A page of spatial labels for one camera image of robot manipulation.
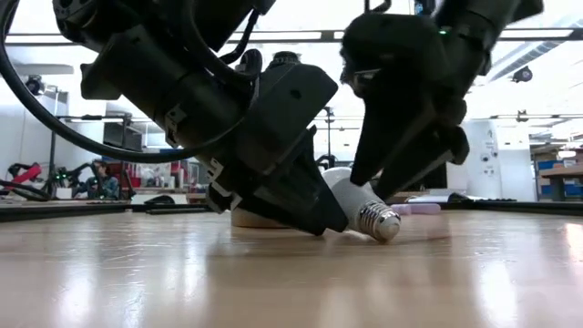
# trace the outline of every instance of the wooden table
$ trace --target wooden table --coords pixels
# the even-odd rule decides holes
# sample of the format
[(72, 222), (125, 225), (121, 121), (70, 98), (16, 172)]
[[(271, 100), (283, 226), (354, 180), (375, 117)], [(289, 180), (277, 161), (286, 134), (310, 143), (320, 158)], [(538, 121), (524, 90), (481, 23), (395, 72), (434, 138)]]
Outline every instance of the wooden table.
[(2, 327), (581, 327), (577, 218), (405, 217), (353, 233), (232, 228), (228, 214), (0, 224)]
[(575, 165), (567, 168), (554, 168), (540, 170), (543, 179), (549, 179), (551, 186), (551, 199), (553, 201), (565, 201), (565, 179), (583, 178), (583, 165)]

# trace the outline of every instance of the pink object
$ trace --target pink object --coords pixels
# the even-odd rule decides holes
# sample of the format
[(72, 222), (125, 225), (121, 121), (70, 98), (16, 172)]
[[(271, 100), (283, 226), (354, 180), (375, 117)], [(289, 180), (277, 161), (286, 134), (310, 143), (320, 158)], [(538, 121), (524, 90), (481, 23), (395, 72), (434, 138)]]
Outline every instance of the pink object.
[(435, 215), (441, 212), (441, 206), (439, 204), (395, 204), (391, 206), (395, 212), (400, 215), (411, 215), (411, 214), (428, 214)]

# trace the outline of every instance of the metal screw thread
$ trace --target metal screw thread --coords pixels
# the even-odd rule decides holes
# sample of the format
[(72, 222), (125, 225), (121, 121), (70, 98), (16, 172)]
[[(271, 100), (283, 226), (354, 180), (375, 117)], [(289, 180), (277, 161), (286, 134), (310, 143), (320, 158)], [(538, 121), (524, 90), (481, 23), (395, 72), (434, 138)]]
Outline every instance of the metal screw thread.
[(401, 217), (380, 201), (367, 201), (360, 209), (355, 229), (378, 241), (391, 240), (401, 228)]

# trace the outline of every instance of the round wooden block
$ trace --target round wooden block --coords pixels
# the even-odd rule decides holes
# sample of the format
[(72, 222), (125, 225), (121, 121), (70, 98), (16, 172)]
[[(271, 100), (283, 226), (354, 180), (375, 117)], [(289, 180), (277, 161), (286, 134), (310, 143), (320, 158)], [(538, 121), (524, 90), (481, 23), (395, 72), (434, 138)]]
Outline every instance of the round wooden block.
[(239, 228), (288, 229), (277, 221), (244, 209), (235, 209), (230, 213), (230, 225)]

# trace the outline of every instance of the wire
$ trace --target wire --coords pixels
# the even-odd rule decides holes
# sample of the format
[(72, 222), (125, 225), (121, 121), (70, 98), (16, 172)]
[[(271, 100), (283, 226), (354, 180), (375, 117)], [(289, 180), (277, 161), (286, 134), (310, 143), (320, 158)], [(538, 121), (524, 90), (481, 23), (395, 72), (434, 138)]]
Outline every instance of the wire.
[(257, 24), (257, 20), (259, 19), (259, 12), (257, 10), (253, 10), (251, 12), (251, 16), (249, 16), (249, 20), (247, 21), (247, 26), (245, 26), (245, 31), (243, 31), (243, 35), (240, 38), (239, 43), (235, 47), (235, 50), (229, 52), (226, 55), (220, 57), (225, 64), (232, 64), (235, 60), (239, 59), (243, 53), (245, 52), (245, 48), (249, 43), (249, 39), (251, 38), (251, 32), (253, 32), (253, 27)]
[[(0, 186), (13, 188), (10, 191), (14, 192), (16, 195), (23, 197), (27, 200), (49, 201), (52, 199), (51, 195), (47, 194), (46, 192), (44, 192), (42, 190), (38, 190), (38, 189), (30, 187), (30, 186), (20, 184), (20, 183), (14, 183), (14, 182), (5, 181), (5, 180), (0, 179)], [(22, 192), (20, 190), (28, 191), (30, 193), (35, 194), (38, 197), (33, 197), (33, 196), (26, 194), (25, 192)]]
[(210, 148), (216, 142), (225, 138), (240, 124), (241, 120), (231, 128), (220, 133), (217, 137), (211, 138), (195, 148), (177, 150), (176, 152), (163, 154), (145, 154), (137, 151), (110, 147), (77, 133), (48, 112), (45, 107), (36, 100), (28, 88), (22, 83), (20, 76), (12, 67), (10, 58), (6, 53), (5, 39), (7, 31), (10, 28), (9, 23), (12, 22), (12, 17), (18, 6), (18, 2), (19, 0), (0, 1), (0, 27), (2, 32), (0, 39), (0, 74), (2, 74), (6, 84), (10, 87), (15, 96), (36, 119), (50, 130), (53, 130), (59, 137), (67, 140), (75, 146), (112, 159), (120, 159), (136, 163), (167, 163), (189, 159), (200, 154), (200, 152)]
[(250, 83), (257, 78), (257, 74), (237, 72), (220, 60), (205, 43), (196, 24), (197, 0), (185, 0), (182, 10), (182, 36), (185, 46), (199, 62), (215, 77), (225, 83)]

